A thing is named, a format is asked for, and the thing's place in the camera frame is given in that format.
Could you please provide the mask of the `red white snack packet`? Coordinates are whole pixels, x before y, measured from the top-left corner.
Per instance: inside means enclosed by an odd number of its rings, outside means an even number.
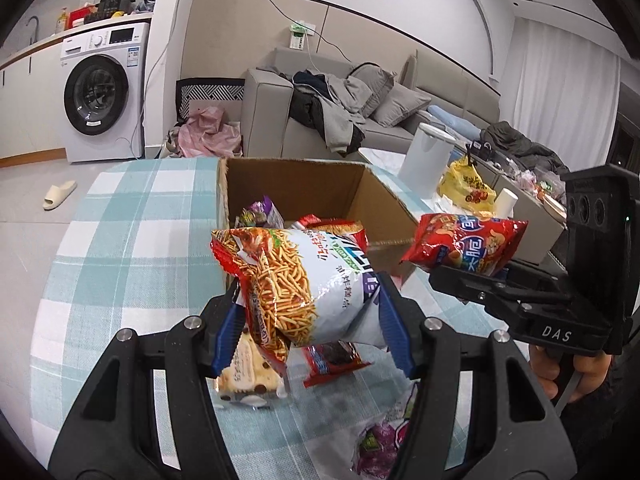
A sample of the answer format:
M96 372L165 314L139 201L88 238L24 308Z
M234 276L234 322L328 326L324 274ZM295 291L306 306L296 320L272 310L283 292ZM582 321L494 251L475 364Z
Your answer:
M321 219L314 214L307 214L292 223L292 227L301 230L323 231L346 237L354 242L363 252L368 250L367 232L360 221L339 218Z

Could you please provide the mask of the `grey cushion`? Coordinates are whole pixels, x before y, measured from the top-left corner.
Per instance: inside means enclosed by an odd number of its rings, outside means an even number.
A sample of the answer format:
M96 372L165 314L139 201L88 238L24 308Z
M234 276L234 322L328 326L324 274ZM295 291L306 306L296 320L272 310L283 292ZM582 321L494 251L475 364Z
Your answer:
M425 110L431 104L431 100L425 92L394 84L371 117L383 127L395 127L419 110Z

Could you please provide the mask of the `purple candy bag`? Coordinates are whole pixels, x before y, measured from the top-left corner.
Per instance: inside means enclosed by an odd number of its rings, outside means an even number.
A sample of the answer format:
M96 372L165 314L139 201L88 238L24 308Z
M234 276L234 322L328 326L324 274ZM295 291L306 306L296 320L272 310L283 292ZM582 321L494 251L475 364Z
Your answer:
M352 470L366 479L387 479L408 432L418 394L414 382L381 418L362 430L358 437Z

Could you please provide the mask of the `purple white snack bag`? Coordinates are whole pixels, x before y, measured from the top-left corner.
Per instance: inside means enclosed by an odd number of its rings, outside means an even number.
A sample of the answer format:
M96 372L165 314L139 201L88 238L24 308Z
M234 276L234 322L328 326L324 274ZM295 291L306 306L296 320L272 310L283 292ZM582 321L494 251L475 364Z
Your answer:
M256 200L235 218L236 228L283 229L284 220L271 198L265 195L262 200Z

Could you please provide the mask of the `small red snack packet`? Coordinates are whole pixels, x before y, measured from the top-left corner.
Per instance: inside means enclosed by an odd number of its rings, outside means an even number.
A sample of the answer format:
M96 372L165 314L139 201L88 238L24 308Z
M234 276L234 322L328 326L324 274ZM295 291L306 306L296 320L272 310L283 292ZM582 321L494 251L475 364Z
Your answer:
M340 340L305 347L303 354L309 366L309 374L303 381L306 388L332 382L370 365L354 344Z

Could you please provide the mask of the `white washing machine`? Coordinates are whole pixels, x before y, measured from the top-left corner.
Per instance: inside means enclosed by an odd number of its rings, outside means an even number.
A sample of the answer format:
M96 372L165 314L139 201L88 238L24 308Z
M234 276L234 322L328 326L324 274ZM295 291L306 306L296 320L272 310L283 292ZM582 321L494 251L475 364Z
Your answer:
M61 141L69 162L143 156L143 90L150 23L88 30L62 42Z

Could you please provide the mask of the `nougat cracker package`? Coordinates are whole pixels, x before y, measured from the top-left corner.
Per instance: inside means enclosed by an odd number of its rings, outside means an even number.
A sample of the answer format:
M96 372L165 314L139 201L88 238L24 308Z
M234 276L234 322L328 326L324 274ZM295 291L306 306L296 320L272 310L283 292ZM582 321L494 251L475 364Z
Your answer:
M260 353L245 327L229 366L214 380L217 405L271 408L288 396L283 378Z

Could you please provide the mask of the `yellow plastic bag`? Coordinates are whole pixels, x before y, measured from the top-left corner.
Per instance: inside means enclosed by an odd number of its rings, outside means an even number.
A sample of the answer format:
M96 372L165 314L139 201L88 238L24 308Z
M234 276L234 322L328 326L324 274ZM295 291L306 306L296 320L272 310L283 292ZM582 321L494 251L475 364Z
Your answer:
M446 169L436 188L440 196L446 196L454 206L481 217L494 214L497 194L487 185L468 156L454 160Z

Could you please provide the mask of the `pile of clothes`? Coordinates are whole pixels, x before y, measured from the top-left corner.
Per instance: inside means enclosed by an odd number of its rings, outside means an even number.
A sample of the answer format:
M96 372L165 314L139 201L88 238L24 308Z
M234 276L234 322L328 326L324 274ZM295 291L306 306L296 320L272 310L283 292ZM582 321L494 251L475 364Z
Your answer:
M366 119L395 84L395 74L371 62L344 77L316 70L297 72L288 117L314 129L326 148L341 157L355 153L366 138Z

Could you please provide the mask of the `grey sofa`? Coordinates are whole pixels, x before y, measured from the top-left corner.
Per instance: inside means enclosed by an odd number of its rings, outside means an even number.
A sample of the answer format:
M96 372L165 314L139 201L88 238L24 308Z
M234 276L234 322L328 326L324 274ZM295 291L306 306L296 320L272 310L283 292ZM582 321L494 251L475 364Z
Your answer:
M285 48L270 53L265 67L246 73L240 129L248 157L320 158L340 156L326 146L311 122L309 87L297 90L294 76L318 68L338 79L356 78L371 89L356 125L364 148L405 154L418 125L444 112L483 129L499 119L499 96L463 67L433 50L410 54L398 81L378 64L354 65Z

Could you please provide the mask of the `beige slipper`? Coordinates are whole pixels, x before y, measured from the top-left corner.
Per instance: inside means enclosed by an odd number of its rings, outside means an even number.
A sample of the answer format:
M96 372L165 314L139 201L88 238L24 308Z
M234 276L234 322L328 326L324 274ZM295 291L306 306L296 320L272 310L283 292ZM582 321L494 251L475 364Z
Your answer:
M77 188L77 182L70 180L60 185L52 185L44 196L42 208L45 211L55 210L64 203Z

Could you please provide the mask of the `red chips bag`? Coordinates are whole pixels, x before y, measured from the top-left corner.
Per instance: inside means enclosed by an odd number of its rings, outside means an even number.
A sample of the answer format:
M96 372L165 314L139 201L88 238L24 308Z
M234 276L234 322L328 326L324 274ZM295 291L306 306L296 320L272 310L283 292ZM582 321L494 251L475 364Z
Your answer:
M514 256L527 227L526 220L424 214L400 261L427 271L448 266L493 276Z

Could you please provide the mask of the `cardboard SF express box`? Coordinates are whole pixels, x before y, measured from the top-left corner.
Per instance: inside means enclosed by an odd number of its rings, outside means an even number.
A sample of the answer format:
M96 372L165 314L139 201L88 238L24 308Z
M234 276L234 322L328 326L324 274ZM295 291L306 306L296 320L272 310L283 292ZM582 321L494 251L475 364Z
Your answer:
M401 281L409 277L412 265L400 258L410 247L418 222L392 186L368 166L269 158L218 162L217 224L221 229L231 228L243 208L265 196L288 223L306 214L361 222L375 270Z

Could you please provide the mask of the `white noodle snack bag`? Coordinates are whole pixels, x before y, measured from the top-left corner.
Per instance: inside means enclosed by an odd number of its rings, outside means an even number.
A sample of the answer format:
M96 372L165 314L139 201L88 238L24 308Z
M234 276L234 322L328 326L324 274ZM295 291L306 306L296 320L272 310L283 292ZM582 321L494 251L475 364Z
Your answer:
M279 375L286 374L292 347L339 340L384 346L380 282L354 240L252 226L213 230L210 248L239 280L250 334Z

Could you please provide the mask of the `white paper cup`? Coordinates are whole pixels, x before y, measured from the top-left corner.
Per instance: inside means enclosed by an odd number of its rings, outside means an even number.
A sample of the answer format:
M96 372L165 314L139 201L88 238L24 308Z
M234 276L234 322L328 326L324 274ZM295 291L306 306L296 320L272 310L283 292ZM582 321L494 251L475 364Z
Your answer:
M515 205L518 203L518 196L510 188L503 188L497 195L494 203L494 217L500 219L511 219L514 215Z

